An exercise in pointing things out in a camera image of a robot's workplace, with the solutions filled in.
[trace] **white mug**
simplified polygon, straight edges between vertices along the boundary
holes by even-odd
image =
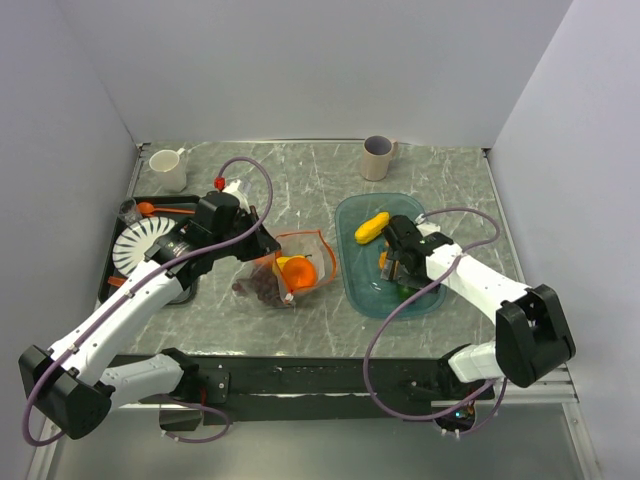
[[[364,141],[362,150],[360,174],[370,182],[377,182],[387,176],[389,163],[398,152],[398,142],[374,135]]]
[[[160,185],[168,192],[181,192],[187,186],[187,165],[180,158],[183,152],[184,148],[177,152],[160,150],[149,160],[149,168],[155,172]]]

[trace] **table surface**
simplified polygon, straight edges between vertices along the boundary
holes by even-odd
[[[165,195],[148,159],[165,148],[184,147],[187,188],[184,194],[204,195],[212,189],[222,163],[244,155],[269,172],[274,201],[265,222],[268,229],[321,229],[337,254],[334,213],[347,197],[364,193],[399,192],[413,196],[425,208],[470,206],[503,224],[486,159],[479,148],[434,148],[401,145],[386,179],[367,182],[358,173],[360,143],[163,143],[145,145],[134,195]],[[249,164],[234,164],[226,172],[252,183],[251,202],[260,212],[266,186]],[[487,238],[488,222],[472,214],[440,215],[442,231],[460,244]],[[480,247],[472,255],[507,277],[516,278],[512,245],[506,236]],[[184,306],[156,313],[123,353],[154,354],[177,347],[203,355],[287,355],[317,357],[362,356],[381,320],[357,313],[349,304],[340,274],[330,285],[304,297],[295,308],[268,309],[237,297],[231,285],[243,265],[235,259],[216,262],[200,279],[198,293]],[[494,327],[476,308],[448,292],[436,311],[392,323],[375,350],[376,356],[440,357],[464,343],[492,339]]]
[[[480,417],[488,409],[480,406]],[[118,409],[82,440],[64,438],[47,478],[585,478],[560,405],[503,406],[493,422],[460,442],[442,438],[433,425],[390,418],[242,422],[206,445],[174,445],[158,432],[157,410]],[[211,434],[201,427],[193,436]]]

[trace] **orange spoon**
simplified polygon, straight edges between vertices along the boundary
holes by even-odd
[[[188,215],[193,215],[195,213],[193,210],[185,210],[182,208],[156,207],[149,202],[140,202],[138,204],[138,210],[140,210],[140,213],[143,215],[153,215],[154,212],[186,213]]]

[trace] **cup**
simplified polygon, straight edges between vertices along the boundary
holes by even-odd
[[[140,210],[138,210],[138,204],[135,198],[132,197],[127,197],[123,200],[120,207],[118,207],[117,215],[127,226],[142,220],[142,214]]]
[[[364,141],[360,174],[370,182],[377,182],[387,176],[389,162],[398,152],[398,141],[382,135],[374,135]]]
[[[181,192],[187,186],[187,165],[180,158],[182,152],[184,148],[177,152],[160,150],[149,160],[149,167],[155,172],[160,185],[168,192]]]

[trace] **black tray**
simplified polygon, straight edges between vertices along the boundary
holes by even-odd
[[[197,195],[162,195],[155,197],[133,197],[136,202],[149,202],[156,207],[169,207],[169,208],[184,208],[188,210],[195,210],[200,197]],[[158,212],[154,214],[154,216],[162,216],[172,218],[176,222],[179,222],[183,218],[188,215],[184,213],[165,213]],[[98,300],[100,303],[104,303],[113,293],[118,289],[112,285],[109,285],[107,282],[110,276],[121,277],[122,275],[116,270],[113,265],[113,259],[111,258],[111,253],[113,250],[113,244],[116,242],[117,238],[124,231],[127,226],[125,223],[119,218],[116,219],[116,225],[113,228],[113,235],[111,235],[111,243],[109,244],[109,253],[107,255],[107,260],[104,265],[104,270],[102,271],[102,279],[100,280],[100,290],[98,291]],[[175,300],[169,302],[169,305],[178,305],[187,303],[193,299],[196,291],[198,289],[198,282],[196,281],[191,287],[185,290],[184,293],[180,294]]]

